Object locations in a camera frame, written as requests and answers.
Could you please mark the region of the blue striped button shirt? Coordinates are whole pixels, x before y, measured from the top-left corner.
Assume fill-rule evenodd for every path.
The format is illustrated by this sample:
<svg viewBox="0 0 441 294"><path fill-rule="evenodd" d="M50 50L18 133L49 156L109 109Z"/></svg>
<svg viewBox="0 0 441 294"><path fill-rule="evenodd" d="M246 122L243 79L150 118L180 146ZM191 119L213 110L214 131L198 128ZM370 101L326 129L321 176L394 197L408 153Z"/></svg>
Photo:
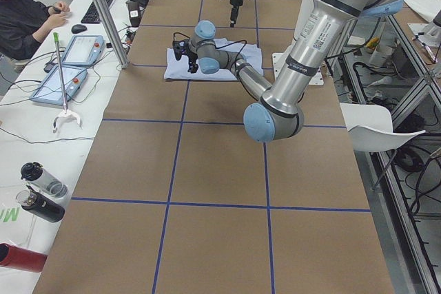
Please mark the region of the blue striped button shirt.
<svg viewBox="0 0 441 294"><path fill-rule="evenodd" d="M263 74L262 52L255 44L242 41L229 41L225 38L214 39L215 50L225 55L228 60L238 60L240 54L245 62L249 63L259 74ZM235 81L236 77L222 64L218 55L198 56L198 71L195 74L188 72L188 58L182 56L177 61L173 48L167 49L167 67L164 78L168 80L196 80L196 81Z"/></svg>

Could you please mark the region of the black box with label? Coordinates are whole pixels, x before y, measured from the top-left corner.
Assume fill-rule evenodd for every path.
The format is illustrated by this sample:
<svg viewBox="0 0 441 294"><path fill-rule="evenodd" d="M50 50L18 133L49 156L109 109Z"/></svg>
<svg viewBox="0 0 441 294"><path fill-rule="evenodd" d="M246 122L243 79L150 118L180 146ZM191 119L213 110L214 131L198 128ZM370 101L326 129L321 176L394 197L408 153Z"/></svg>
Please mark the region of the black box with label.
<svg viewBox="0 0 441 294"><path fill-rule="evenodd" d="M133 28L139 27L139 25L141 23L142 16L141 16L141 9L140 9L138 1L130 1L129 0L126 2L126 6L127 6L127 10L128 10L130 25Z"/></svg>

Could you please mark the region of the upper teach pendant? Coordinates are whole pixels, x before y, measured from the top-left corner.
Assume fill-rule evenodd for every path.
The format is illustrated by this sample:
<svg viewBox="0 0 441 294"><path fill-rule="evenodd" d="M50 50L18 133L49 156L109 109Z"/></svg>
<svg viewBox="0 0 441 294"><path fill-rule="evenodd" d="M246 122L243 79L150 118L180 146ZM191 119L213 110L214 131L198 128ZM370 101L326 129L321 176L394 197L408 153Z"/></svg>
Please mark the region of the upper teach pendant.
<svg viewBox="0 0 441 294"><path fill-rule="evenodd" d="M62 64L77 67L94 65L105 48L102 35L74 35L65 48L61 58Z"/></svg>

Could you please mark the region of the teach pendant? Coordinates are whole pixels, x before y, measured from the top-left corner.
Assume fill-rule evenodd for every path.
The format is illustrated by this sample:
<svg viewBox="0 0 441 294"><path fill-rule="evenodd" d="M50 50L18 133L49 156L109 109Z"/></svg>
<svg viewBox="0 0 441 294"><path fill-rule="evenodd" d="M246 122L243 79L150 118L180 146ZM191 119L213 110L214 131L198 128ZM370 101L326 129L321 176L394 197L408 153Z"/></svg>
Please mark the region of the teach pendant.
<svg viewBox="0 0 441 294"><path fill-rule="evenodd" d="M62 64L77 67L94 65L105 48L102 35L74 35L65 48L61 58Z"/></svg>
<svg viewBox="0 0 441 294"><path fill-rule="evenodd" d="M88 72L83 67L70 65L62 65L62 72L66 100L70 101L80 90ZM57 66L53 67L41 81L38 88L36 88L29 97L29 100L35 103L45 103L49 105L63 104L61 79Z"/></svg>

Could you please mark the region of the black computer mouse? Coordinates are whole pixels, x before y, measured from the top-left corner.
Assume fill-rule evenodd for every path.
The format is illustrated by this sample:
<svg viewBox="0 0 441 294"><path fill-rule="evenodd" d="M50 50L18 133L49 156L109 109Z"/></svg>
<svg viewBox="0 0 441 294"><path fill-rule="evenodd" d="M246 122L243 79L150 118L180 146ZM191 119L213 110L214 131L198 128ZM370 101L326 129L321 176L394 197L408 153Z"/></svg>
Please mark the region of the black computer mouse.
<svg viewBox="0 0 441 294"><path fill-rule="evenodd" d="M75 24L71 27L71 33L78 34L81 32L85 32L88 29L86 25L83 24Z"/></svg>

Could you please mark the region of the white reacher grabber tool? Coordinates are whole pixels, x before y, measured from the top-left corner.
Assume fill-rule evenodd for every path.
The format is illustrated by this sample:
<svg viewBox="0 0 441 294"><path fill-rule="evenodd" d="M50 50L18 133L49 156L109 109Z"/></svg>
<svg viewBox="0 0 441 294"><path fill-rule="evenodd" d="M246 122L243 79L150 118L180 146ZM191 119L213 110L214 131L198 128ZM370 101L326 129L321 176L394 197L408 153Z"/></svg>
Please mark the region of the white reacher grabber tool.
<svg viewBox="0 0 441 294"><path fill-rule="evenodd" d="M67 94L65 91L65 81L64 81L64 75L63 75L63 68L62 68L62 63L61 63L59 35L57 32L53 32L52 35L54 38L55 50L56 50L56 54L57 54L61 96L62 96L62 101L63 101L63 103L62 103L63 110L55 117L53 124L52 124L52 126L53 126L52 132L55 134L55 133L57 133L57 130L58 130L57 121L60 118L74 118L79 127L82 126L82 122L81 122L81 117L76 112L73 112L72 110L70 110L68 107Z"/></svg>

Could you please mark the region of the lower teach pendant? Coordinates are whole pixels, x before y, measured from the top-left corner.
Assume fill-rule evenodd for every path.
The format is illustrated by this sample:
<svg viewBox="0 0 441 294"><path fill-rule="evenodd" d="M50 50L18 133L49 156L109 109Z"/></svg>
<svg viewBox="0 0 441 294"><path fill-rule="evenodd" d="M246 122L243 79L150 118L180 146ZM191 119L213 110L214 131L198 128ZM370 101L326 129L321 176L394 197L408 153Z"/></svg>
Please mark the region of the lower teach pendant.
<svg viewBox="0 0 441 294"><path fill-rule="evenodd" d="M83 67L70 65L62 65L62 72L66 100L70 101L80 90L88 72ZM38 88L36 88L29 97L29 100L35 103L45 103L49 105L63 104L61 79L57 66L53 67L41 81Z"/></svg>

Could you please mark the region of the seated person in black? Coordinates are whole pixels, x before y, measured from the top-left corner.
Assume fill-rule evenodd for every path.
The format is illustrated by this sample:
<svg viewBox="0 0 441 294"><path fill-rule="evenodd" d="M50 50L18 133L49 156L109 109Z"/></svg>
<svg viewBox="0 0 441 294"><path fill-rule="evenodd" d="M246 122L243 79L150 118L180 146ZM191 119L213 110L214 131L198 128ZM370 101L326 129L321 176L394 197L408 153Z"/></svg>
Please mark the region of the seated person in black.
<svg viewBox="0 0 441 294"><path fill-rule="evenodd" d="M1 54L16 61L31 59L51 31L67 22L63 1L46 6L35 0L1 0Z"/></svg>

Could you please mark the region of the white plastic chair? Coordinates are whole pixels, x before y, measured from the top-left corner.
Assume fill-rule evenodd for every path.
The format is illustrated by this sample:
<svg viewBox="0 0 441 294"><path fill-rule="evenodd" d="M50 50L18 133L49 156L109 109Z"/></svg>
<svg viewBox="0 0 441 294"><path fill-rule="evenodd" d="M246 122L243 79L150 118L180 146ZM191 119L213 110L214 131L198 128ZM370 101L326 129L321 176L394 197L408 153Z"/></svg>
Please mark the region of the white plastic chair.
<svg viewBox="0 0 441 294"><path fill-rule="evenodd" d="M394 132L389 110L380 105L340 103L340 108L347 131L351 136L354 151L383 152L393 150L389 162L371 187L374 191L386 174L398 149L426 131Z"/></svg>

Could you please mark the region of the clear bottle black cap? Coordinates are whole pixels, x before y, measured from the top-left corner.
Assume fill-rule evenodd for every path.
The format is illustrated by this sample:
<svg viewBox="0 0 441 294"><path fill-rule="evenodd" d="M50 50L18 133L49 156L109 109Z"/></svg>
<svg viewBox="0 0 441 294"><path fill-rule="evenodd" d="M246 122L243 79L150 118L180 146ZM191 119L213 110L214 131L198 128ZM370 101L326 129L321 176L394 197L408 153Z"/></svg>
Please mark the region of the clear bottle black cap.
<svg viewBox="0 0 441 294"><path fill-rule="evenodd" d="M68 188L38 162L27 162L21 167L21 179L37 186L53 198L62 198Z"/></svg>

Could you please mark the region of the black water bottle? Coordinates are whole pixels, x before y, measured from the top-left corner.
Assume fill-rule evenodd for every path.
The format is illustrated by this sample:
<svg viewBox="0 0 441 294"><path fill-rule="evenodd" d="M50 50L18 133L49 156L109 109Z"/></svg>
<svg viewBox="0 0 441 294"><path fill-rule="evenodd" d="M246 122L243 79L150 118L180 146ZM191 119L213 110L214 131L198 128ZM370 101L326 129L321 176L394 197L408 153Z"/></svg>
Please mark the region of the black water bottle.
<svg viewBox="0 0 441 294"><path fill-rule="evenodd" d="M28 186L16 195L21 208L48 222L55 223L64 217L65 209Z"/></svg>

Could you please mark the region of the red bottle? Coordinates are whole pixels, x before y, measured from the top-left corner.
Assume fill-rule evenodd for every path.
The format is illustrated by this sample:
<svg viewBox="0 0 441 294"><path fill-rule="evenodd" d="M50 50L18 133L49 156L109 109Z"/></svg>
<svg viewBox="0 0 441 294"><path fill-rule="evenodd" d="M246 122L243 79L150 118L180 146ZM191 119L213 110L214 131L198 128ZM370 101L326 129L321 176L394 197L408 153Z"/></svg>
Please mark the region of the red bottle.
<svg viewBox="0 0 441 294"><path fill-rule="evenodd" d="M38 273L46 260L45 254L1 243L1 267Z"/></svg>

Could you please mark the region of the aluminium frame post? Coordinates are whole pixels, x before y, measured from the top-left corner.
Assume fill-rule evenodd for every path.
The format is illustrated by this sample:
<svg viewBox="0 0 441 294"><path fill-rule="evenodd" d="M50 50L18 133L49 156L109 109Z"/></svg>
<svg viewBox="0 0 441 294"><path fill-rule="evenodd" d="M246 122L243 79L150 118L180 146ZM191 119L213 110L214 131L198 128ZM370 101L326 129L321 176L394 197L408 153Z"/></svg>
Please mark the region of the aluminium frame post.
<svg viewBox="0 0 441 294"><path fill-rule="evenodd" d="M114 53L119 61L119 64L123 69L125 69L129 63L128 57L120 40L107 2L106 0L93 0L93 2L101 18L101 22L106 31L107 37L112 44Z"/></svg>

